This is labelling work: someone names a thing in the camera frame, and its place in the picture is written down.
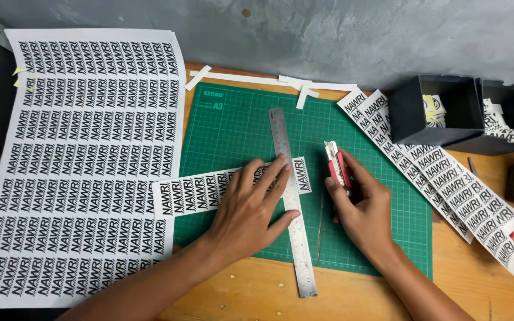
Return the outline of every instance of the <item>green cutting mat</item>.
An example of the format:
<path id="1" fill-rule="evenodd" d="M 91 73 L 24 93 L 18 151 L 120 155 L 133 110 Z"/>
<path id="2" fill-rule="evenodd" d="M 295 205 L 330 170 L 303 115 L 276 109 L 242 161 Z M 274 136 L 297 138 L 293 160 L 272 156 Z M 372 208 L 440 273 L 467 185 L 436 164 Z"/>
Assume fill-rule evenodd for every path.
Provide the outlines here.
<path id="1" fill-rule="evenodd" d="M 324 141 L 336 141 L 390 188 L 394 240 L 431 279 L 430 205 L 336 102 L 307 97 L 304 109 L 298 110 L 296 101 L 296 95 L 198 83 L 182 148 L 180 176 L 241 167 L 253 158 L 273 160 L 267 111 L 281 107 L 292 156 L 305 157 L 311 181 L 312 193 L 301 195 L 300 201 L 313 265 L 379 275 L 342 227 L 331 220 L 332 204 L 324 183 L 329 176 Z M 279 202 L 274 218 L 283 211 L 283 202 Z M 215 211 L 209 211 L 177 217 L 174 243 L 190 244 L 210 227 L 214 215 Z M 285 231 L 254 256 L 292 262 L 289 233 Z"/>

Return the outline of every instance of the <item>black box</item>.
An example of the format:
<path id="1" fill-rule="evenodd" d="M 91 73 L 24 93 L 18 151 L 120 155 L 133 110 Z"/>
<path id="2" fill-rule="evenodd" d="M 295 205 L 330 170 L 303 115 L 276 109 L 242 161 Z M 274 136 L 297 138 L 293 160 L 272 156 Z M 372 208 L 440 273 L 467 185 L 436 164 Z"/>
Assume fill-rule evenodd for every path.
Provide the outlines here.
<path id="1" fill-rule="evenodd" d="M 429 128 L 423 95 L 439 95 L 446 128 Z M 483 134 L 481 105 L 473 77 L 418 75 L 388 100 L 392 142 L 445 146 Z"/>
<path id="2" fill-rule="evenodd" d="M 490 98 L 492 103 L 501 104 L 505 123 L 514 129 L 514 85 L 504 86 L 502 81 L 476 79 L 479 99 Z M 446 146 L 448 150 L 470 152 L 488 156 L 497 156 L 514 152 L 514 143 L 505 138 L 482 135 Z"/>

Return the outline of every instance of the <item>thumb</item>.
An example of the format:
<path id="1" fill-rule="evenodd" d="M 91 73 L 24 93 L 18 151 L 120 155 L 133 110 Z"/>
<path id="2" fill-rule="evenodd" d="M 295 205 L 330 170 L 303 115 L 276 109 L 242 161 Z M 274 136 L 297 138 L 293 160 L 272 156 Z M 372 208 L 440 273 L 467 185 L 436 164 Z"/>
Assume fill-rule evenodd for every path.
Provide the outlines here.
<path id="1" fill-rule="evenodd" d="M 346 196 L 346 191 L 338 182 L 335 182 L 332 177 L 327 177 L 325 179 L 325 185 L 327 186 L 328 193 L 334 201 L 334 205 L 338 210 L 338 213 L 346 213 L 350 207 L 354 207 L 348 196 Z"/>
<path id="2" fill-rule="evenodd" d="M 267 240 L 269 244 L 273 243 L 273 241 L 291 225 L 291 222 L 299 216 L 300 212 L 298 210 L 288 210 L 275 223 L 269 226 L 267 230 Z"/>

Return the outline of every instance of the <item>hand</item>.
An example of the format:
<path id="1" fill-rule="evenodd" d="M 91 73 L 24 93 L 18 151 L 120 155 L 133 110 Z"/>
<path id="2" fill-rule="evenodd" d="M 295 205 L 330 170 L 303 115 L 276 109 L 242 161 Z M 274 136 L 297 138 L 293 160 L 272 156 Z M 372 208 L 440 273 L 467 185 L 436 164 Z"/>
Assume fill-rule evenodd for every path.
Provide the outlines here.
<path id="1" fill-rule="evenodd" d="M 363 199 L 353 205 L 338 182 L 327 177 L 325 184 L 346 235 L 372 264 L 377 265 L 394 253 L 397 247 L 392 240 L 390 190 L 350 153 L 340 148 L 339 151 L 351 176 L 360 184 Z"/>
<path id="2" fill-rule="evenodd" d="M 291 171 L 289 164 L 283 165 L 285 160 L 284 154 L 279 155 L 255 185 L 253 175 L 265 165 L 260 159 L 233 175 L 211 228 L 202 236 L 225 266 L 269 246 L 300 215 L 297 210 L 287 211 L 269 226 Z M 265 195 L 277 174 L 275 186 Z"/>

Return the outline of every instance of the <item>wooden desk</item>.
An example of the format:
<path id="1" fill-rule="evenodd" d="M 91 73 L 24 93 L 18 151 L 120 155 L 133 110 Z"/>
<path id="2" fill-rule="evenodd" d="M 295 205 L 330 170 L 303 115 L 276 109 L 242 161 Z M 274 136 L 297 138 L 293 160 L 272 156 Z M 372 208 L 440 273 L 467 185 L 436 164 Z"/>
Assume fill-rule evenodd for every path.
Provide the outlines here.
<path id="1" fill-rule="evenodd" d="M 202 64 L 186 63 L 188 72 L 202 67 Z M 211 71 L 264 77 L 216 67 Z M 298 94 L 284 86 L 209 78 L 203 81 Z M 332 100 L 346 95 L 340 91 L 319 92 L 320 98 Z M 184 133 L 193 96 L 194 91 L 186 93 Z M 450 153 L 467 165 L 468 154 Z M 501 157 L 472 155 L 472 158 L 481 180 L 502 196 L 506 168 L 514 164 L 514 153 Z M 315 267 L 315 278 L 319 295 L 299 299 L 292 264 L 243 259 L 194 289 L 161 314 L 160 319 L 410 320 L 401 301 L 380 277 Z M 479 242 L 466 244 L 446 222 L 433 224 L 433 281 L 476 320 L 514 320 L 514 277 Z"/>

